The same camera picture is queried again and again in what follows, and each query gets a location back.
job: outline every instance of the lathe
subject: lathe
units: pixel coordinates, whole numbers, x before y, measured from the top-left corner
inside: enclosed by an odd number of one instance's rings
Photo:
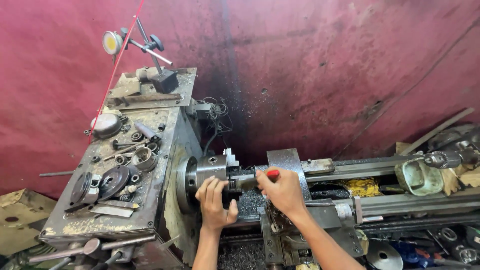
[[[118,53],[126,34],[107,35],[104,39],[117,42],[112,54]],[[146,45],[138,46],[142,51],[162,51],[158,38],[149,42],[144,32],[143,36]],[[266,152],[268,164],[244,168],[231,149],[212,155],[207,151],[211,140],[203,149],[200,145],[202,127],[216,127],[217,134],[226,105],[192,99],[196,68],[162,69],[157,58],[153,55],[155,68],[123,74],[115,88],[138,87],[139,95],[121,96],[115,91],[85,131],[92,143],[39,237],[58,251],[30,262],[62,259],[55,269],[74,263],[77,270],[191,267],[201,226],[197,189],[214,175],[230,182],[223,193],[226,202],[234,198],[240,200],[240,207],[248,206],[249,198],[243,194],[251,187],[246,186],[255,179],[255,170],[269,166],[298,173],[309,211],[353,257],[365,254],[365,237],[359,230],[369,234],[480,221],[480,215],[472,213],[480,209],[478,195],[414,196],[396,190],[360,197],[328,189],[345,190],[339,183],[365,178],[382,186],[372,177],[397,184],[395,167],[409,160],[423,159],[442,169],[462,162],[476,164],[478,158],[472,154],[478,151],[476,142],[428,155],[345,161],[301,161],[296,149],[275,150]],[[318,191],[323,184],[327,188]],[[255,190],[247,192],[259,203],[250,206],[247,214],[240,211],[238,221],[224,229],[221,241],[261,238],[269,269],[316,262],[288,218]]]

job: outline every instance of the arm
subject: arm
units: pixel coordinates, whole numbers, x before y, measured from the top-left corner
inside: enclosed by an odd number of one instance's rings
[[[239,211],[235,200],[232,200],[228,210],[223,209],[222,190],[227,185],[228,181],[210,177],[195,194],[200,201],[203,224],[192,270],[216,270],[220,234],[223,227],[237,221]]]
[[[270,167],[265,172],[273,170],[280,172],[275,183],[270,181],[264,172],[257,171],[258,187],[298,228],[322,269],[363,270],[364,268],[313,219],[303,201],[298,174],[277,167]]]

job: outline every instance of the pink wall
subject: pink wall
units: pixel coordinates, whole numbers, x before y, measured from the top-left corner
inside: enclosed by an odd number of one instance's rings
[[[0,195],[60,196],[69,177],[38,174],[78,165],[112,68],[102,34],[139,2],[2,2]],[[479,17],[474,0],[145,0],[140,15],[176,67],[198,67],[195,98],[226,99],[243,164],[380,156],[465,107],[478,121]],[[120,71],[143,65],[128,50]]]

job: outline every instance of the red wire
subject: red wire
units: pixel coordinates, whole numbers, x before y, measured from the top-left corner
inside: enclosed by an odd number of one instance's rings
[[[120,50],[120,54],[117,57],[117,60],[115,61],[115,65],[113,65],[113,71],[112,71],[112,76],[110,77],[110,82],[108,83],[107,90],[105,91],[105,95],[103,96],[102,103],[100,104],[100,109],[98,110],[98,113],[95,117],[95,122],[93,123],[92,131],[90,132],[90,135],[88,136],[88,144],[90,144],[92,142],[91,137],[92,137],[92,133],[93,133],[93,130],[95,128],[95,125],[96,125],[96,121],[98,120],[98,117],[100,116],[100,113],[103,110],[103,104],[105,103],[105,99],[107,98],[108,92],[110,91],[110,87],[112,86],[113,76],[115,75],[115,72],[117,71],[117,67],[118,67],[118,64],[120,62],[121,56],[123,55],[123,52],[125,51],[125,46],[127,46],[127,44],[128,44],[127,41],[130,38],[130,34],[132,33],[132,29],[135,26],[135,21],[137,20],[138,15],[140,14],[140,11],[142,10],[143,5],[144,5],[144,0],[142,0],[142,2],[140,3],[140,6],[138,7],[137,14],[134,16],[132,24],[130,25],[130,28],[128,29],[127,36],[126,36],[125,41],[123,42],[123,45],[122,45],[121,50]]]

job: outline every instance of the hand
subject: hand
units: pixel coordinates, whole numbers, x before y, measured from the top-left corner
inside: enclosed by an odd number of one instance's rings
[[[267,172],[277,170],[280,175],[273,183],[266,176]],[[265,172],[257,170],[258,188],[270,199],[275,207],[284,213],[292,222],[301,219],[308,213],[300,188],[299,175],[296,172],[270,167]]]
[[[205,180],[195,194],[197,200],[200,201],[200,208],[202,209],[202,229],[220,234],[223,227],[237,221],[239,210],[235,200],[230,202],[228,210],[223,209],[222,190],[227,185],[228,181],[220,181],[212,176]]]

